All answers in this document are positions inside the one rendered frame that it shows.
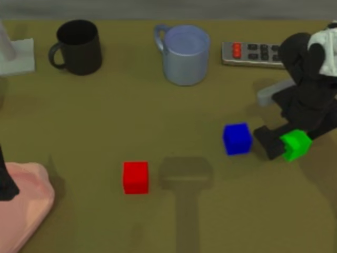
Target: brown table surface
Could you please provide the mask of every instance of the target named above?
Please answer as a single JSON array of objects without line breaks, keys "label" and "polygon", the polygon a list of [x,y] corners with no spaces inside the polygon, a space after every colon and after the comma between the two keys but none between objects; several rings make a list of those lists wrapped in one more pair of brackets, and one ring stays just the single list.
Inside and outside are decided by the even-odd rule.
[{"label": "brown table surface", "polygon": [[[47,61],[62,23],[4,23],[13,40],[34,38],[36,56],[35,73],[1,79],[6,160],[46,165],[56,190],[53,210],[22,252],[337,252],[337,132],[292,163],[267,161],[257,144],[248,155],[228,157],[221,137],[230,123],[244,121],[251,130],[281,124],[280,110],[259,108],[255,93],[288,77],[221,65],[221,42],[280,43],[327,22],[99,21],[104,65],[86,77]],[[209,32],[204,82],[183,88],[166,81],[152,38],[158,23]],[[122,163],[130,160],[149,162],[150,194],[124,195]],[[203,162],[209,167],[199,168]],[[165,180],[183,166],[185,181],[171,178],[175,191],[163,189],[159,171]],[[193,207],[191,188],[206,182],[201,170],[212,181]]]}]

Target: black mug handle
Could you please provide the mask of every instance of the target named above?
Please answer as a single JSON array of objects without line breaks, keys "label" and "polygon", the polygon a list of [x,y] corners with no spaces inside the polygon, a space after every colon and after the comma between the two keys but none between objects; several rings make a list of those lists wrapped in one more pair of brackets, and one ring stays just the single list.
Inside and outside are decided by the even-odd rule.
[{"label": "black mug handle", "polygon": [[55,45],[53,45],[51,47],[51,49],[49,50],[49,53],[48,53],[48,59],[49,59],[49,62],[51,63],[51,65],[59,70],[62,70],[65,68],[65,63],[63,64],[57,64],[55,63],[55,54],[57,52],[57,50],[61,49],[62,47],[62,43],[60,42],[57,42]]}]

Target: blue mug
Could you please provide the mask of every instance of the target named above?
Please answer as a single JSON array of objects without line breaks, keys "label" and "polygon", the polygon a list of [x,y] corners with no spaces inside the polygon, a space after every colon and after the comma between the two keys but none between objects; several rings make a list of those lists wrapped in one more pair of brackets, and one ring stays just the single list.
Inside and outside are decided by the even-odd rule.
[{"label": "blue mug", "polygon": [[157,25],[154,40],[162,52],[164,74],[170,82],[191,86],[206,77],[210,38],[204,30],[193,25]]}]

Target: mug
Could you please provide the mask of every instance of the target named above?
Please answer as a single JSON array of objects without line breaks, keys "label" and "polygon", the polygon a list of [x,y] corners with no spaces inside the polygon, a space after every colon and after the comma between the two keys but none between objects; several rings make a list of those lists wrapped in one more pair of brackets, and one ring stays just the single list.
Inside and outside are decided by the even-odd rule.
[{"label": "mug", "polygon": [[[58,42],[51,47],[49,62],[55,68],[75,75],[89,75],[102,65],[102,52],[97,27],[90,21],[73,20],[56,32]],[[55,53],[61,50],[63,64],[55,63]]]},{"label": "mug", "polygon": [[191,86],[206,77],[210,38],[204,30],[193,25],[157,25],[154,40],[162,52],[164,74],[170,82]]}]

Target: blue cube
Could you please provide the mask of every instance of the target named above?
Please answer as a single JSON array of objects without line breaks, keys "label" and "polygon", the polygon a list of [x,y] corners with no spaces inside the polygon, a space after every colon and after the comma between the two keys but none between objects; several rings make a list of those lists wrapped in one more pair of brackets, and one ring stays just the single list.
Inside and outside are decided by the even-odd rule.
[{"label": "blue cube", "polygon": [[228,155],[247,154],[253,143],[246,123],[226,125],[222,139]]}]

